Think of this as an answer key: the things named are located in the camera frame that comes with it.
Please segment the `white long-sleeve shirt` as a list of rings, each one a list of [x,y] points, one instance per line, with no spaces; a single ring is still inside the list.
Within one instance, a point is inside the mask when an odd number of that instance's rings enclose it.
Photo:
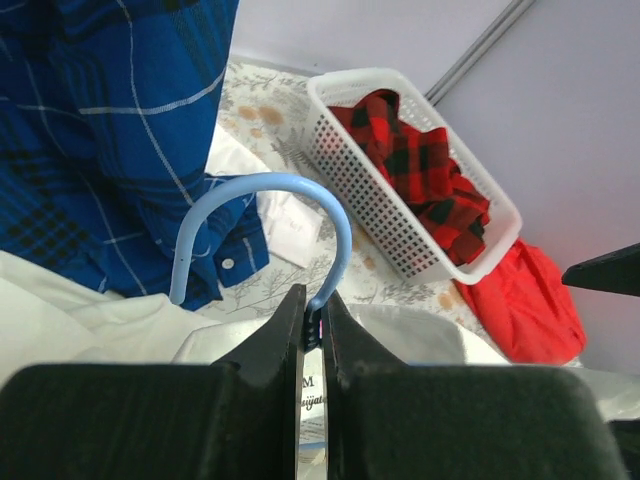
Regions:
[[[414,365],[509,363],[463,326],[410,307],[347,305],[386,348]],[[39,361],[208,363],[254,333],[267,317],[220,322],[172,305],[166,295],[122,299],[98,293],[1,252],[1,387]],[[321,356],[304,364],[300,474],[326,466]],[[639,378],[574,373],[593,389],[606,420],[639,420]],[[630,479],[639,479],[639,422],[610,424]]]

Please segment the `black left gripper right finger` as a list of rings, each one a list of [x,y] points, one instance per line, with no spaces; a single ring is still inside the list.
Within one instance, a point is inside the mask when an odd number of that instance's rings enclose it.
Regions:
[[[624,479],[588,387],[564,368],[411,366],[322,310],[331,479]]]

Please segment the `red black plaid shirt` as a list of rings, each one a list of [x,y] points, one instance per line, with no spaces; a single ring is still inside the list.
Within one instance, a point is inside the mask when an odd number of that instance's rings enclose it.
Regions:
[[[378,89],[329,110],[455,265],[485,251],[490,201],[449,154],[447,130],[421,131],[399,116],[401,96]]]

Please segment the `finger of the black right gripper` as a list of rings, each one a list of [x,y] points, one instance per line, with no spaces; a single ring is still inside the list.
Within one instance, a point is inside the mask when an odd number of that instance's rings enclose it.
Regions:
[[[638,295],[640,292],[639,244],[569,267],[562,275],[562,283],[592,291]]]

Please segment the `blue hanger of white shirt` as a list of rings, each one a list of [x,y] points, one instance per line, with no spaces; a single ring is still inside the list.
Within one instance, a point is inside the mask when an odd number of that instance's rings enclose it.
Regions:
[[[171,275],[169,300],[180,305],[185,300],[195,237],[209,215],[231,200],[246,195],[258,198],[258,211],[267,219],[269,251],[282,257],[284,248],[293,241],[286,235],[300,234],[305,240],[316,231],[304,205],[290,196],[286,200],[268,200],[267,191],[297,193],[317,202],[333,222],[336,234],[336,255],[323,284],[308,301],[304,315],[304,347],[307,352],[321,341],[320,309],[336,290],[349,264],[352,231],[349,219],[340,202],[326,188],[307,178],[287,173],[254,173],[231,179],[206,193],[190,208],[177,235]]]

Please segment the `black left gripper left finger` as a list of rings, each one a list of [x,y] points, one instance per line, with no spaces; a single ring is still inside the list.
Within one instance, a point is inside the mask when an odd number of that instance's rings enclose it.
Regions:
[[[292,479],[306,289],[201,365],[27,367],[1,391],[5,479]]]

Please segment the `blue plaid shirt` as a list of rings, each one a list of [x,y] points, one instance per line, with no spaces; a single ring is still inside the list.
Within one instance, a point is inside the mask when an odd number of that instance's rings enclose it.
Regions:
[[[1,5],[1,247],[98,292],[165,294],[205,170],[234,1]]]

